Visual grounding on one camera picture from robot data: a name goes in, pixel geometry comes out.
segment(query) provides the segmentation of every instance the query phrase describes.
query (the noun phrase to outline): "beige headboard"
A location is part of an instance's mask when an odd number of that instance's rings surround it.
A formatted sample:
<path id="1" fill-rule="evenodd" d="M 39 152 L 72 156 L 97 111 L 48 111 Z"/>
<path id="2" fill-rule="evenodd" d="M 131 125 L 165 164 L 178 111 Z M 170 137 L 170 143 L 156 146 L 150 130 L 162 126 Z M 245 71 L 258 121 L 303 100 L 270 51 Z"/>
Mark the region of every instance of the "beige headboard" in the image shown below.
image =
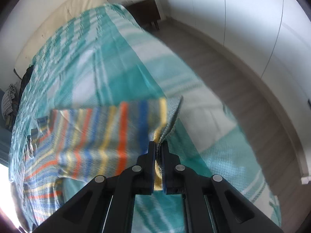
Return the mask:
<path id="1" fill-rule="evenodd" d="M 107 0 L 67 0 L 60 5 L 28 39 L 16 59 L 15 71 L 23 78 L 29 64 L 44 45 L 44 43 L 70 19 L 77 17 L 83 11 L 95 8 L 107 3 Z"/>

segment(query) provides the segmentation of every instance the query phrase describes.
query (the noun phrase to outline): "nightstand leg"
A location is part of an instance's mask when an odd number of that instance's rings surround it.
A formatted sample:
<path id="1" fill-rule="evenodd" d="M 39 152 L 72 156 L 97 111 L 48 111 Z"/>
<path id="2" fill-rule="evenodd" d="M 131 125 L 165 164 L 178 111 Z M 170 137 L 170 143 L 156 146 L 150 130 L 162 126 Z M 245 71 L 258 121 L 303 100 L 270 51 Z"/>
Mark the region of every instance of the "nightstand leg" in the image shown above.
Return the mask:
<path id="1" fill-rule="evenodd" d="M 159 28 L 159 25 L 158 25 L 158 21 L 154 21 L 154 24 L 156 26 L 156 29 L 159 30 L 160 28 Z"/>

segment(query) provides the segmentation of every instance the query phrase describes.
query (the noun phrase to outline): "bedspread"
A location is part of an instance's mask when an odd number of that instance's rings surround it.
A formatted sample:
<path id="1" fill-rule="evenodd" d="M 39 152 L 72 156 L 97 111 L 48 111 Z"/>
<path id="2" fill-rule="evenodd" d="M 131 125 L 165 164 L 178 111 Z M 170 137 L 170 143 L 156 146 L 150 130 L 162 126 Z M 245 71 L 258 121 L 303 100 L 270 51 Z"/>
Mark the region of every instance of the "bedspread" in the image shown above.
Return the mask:
<path id="1" fill-rule="evenodd" d="M 122 6 L 105 4 L 73 18 L 47 40 L 30 65 L 34 70 L 13 128 L 9 167 L 9 179 L 30 228 L 39 222 L 25 195 L 25 172 L 30 171 L 27 136 L 31 129 L 39 130 L 37 119 L 48 116 L 52 109 L 118 106 L 124 101 L 180 95 L 183 105 L 179 118 L 167 136 L 171 152 L 198 174 L 223 175 L 280 225 L 277 198 L 230 111 Z M 183 232 L 181 206 L 178 195 L 166 197 L 161 191 L 137 196 L 133 230 Z"/>

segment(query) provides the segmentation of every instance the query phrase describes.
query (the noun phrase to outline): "baseboard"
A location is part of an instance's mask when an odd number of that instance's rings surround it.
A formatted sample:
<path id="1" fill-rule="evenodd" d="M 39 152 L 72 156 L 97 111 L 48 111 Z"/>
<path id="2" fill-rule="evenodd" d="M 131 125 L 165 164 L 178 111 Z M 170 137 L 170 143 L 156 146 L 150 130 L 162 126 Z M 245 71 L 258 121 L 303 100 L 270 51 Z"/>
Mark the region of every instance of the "baseboard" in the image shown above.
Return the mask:
<path id="1" fill-rule="evenodd" d="M 200 32 L 199 30 L 185 25 L 171 17 L 167 16 L 167 20 L 174 24 L 175 26 L 179 27 L 190 33 L 191 35 L 196 36 L 197 38 L 205 41 L 209 46 L 214 48 L 217 52 L 222 54 L 226 57 L 231 63 L 233 63 L 247 78 L 249 78 L 255 87 L 262 93 L 262 95 L 266 98 L 276 115 L 278 116 L 280 122 L 282 123 L 285 131 L 287 132 L 288 137 L 292 143 L 292 146 L 295 150 L 295 154 L 297 157 L 297 161 L 299 164 L 299 169 L 301 172 L 301 181 L 303 184 L 307 184 L 307 180 L 309 180 L 309 171 L 307 166 L 306 157 L 304 154 L 304 150 L 302 148 L 300 139 L 298 134 L 288 117 L 285 109 L 282 107 L 281 103 L 278 101 L 276 96 L 272 93 L 270 88 L 258 77 L 258 75 L 247 65 L 245 64 L 239 57 L 229 51 L 226 47 L 222 44 L 218 43 L 208 35 Z"/>

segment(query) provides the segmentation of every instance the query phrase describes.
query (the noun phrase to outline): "bright window light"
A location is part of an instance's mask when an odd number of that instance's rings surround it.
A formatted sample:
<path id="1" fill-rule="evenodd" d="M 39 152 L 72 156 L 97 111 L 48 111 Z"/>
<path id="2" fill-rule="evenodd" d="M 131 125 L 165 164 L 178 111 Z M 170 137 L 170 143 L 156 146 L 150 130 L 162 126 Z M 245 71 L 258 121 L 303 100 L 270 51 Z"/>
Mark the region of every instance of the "bright window light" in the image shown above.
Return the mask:
<path id="1" fill-rule="evenodd" d="M 0 186 L 0 208 L 10 218 L 15 227 L 18 228 L 21 224 L 18 221 L 11 196 L 9 168 L 2 164 L 0 164 Z"/>

